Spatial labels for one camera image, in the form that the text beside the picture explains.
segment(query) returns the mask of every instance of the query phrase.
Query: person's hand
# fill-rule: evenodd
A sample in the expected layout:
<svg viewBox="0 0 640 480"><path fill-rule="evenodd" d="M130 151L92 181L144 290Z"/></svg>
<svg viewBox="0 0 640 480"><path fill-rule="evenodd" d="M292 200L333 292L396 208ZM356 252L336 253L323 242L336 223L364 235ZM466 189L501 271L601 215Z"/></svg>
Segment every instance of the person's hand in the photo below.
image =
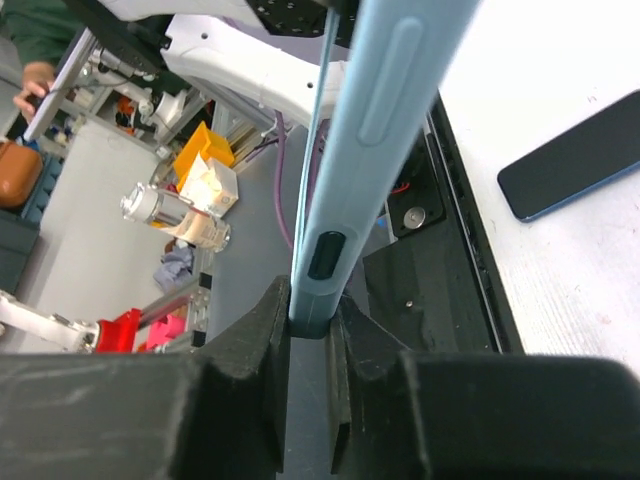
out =
<svg viewBox="0 0 640 480"><path fill-rule="evenodd" d="M13 103L20 109L27 122L31 122L36 114L36 109L27 102L27 97L36 95L44 98L53 86L54 80L55 69L48 63L34 62L24 67L22 72L22 91L13 97Z"/></svg>

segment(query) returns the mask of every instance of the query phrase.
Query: green sleeve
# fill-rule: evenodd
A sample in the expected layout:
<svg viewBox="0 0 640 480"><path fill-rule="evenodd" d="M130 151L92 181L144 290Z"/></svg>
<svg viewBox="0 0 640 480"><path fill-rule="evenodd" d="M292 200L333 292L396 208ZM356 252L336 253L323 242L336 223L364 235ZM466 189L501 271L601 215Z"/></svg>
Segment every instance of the green sleeve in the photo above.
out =
<svg viewBox="0 0 640 480"><path fill-rule="evenodd" d="M62 0L5 0L2 19L23 65L58 65L82 27Z"/></svg>

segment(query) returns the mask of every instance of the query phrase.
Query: gray floor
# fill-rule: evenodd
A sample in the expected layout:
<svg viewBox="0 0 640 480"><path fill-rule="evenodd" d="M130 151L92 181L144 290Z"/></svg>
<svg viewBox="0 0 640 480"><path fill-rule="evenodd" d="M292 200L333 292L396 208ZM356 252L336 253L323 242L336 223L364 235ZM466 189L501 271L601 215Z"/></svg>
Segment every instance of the gray floor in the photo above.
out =
<svg viewBox="0 0 640 480"><path fill-rule="evenodd" d="M306 130L298 129L287 142L283 175L283 205L293 231ZM240 202L227 217L232 238L216 256L213 271L209 338L250 310L274 277L288 274L289 251L278 228L273 203L276 148L253 160L239 180ZM383 246L386 230L377 232L367 250ZM359 265L352 294L367 310L366 288ZM293 339L289 378L285 473L283 479L323 479L329 475L324 342Z"/></svg>

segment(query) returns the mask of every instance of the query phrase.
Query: white table surface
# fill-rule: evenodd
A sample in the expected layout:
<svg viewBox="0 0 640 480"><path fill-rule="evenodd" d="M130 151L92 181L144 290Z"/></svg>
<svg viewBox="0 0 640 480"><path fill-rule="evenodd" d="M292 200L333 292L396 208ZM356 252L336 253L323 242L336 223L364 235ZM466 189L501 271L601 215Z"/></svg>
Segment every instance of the white table surface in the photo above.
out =
<svg viewBox="0 0 640 480"><path fill-rule="evenodd" d="M639 87L638 0L485 0L443 84L528 353L604 356L640 374L640 171L530 224L496 180Z"/></svg>

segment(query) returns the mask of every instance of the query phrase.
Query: person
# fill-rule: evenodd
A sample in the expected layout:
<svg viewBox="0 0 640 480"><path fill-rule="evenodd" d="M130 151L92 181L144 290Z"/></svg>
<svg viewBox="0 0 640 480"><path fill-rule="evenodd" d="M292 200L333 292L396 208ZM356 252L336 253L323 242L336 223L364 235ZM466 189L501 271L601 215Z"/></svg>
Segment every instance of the person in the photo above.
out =
<svg viewBox="0 0 640 480"><path fill-rule="evenodd" d="M2 23L23 65L22 91L13 102L30 122L35 109L27 97L33 94L42 98L47 94L55 81L56 66L84 25L62 0L5 0ZM170 72L145 86L171 94L188 88L186 82Z"/></svg>

